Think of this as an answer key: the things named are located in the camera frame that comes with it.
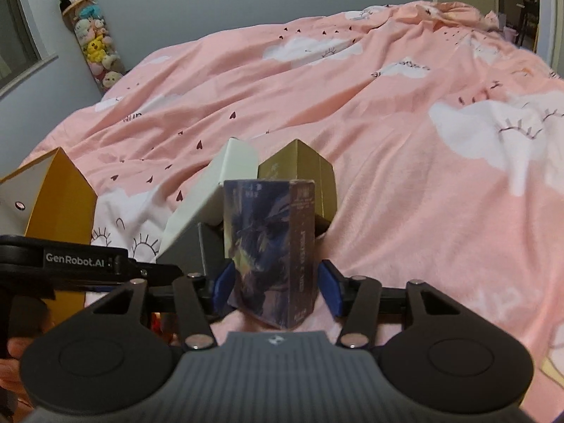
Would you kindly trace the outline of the person hand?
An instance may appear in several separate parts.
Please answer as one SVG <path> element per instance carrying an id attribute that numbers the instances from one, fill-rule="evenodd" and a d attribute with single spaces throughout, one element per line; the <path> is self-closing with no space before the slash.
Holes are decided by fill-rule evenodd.
<path id="1" fill-rule="evenodd" d="M 31 408 L 31 402 L 20 376 L 20 362 L 26 349 L 33 343 L 32 338 L 12 337 L 7 342 L 8 358 L 1 360 L 1 387 L 13 392 L 18 398 L 19 407 Z"/>

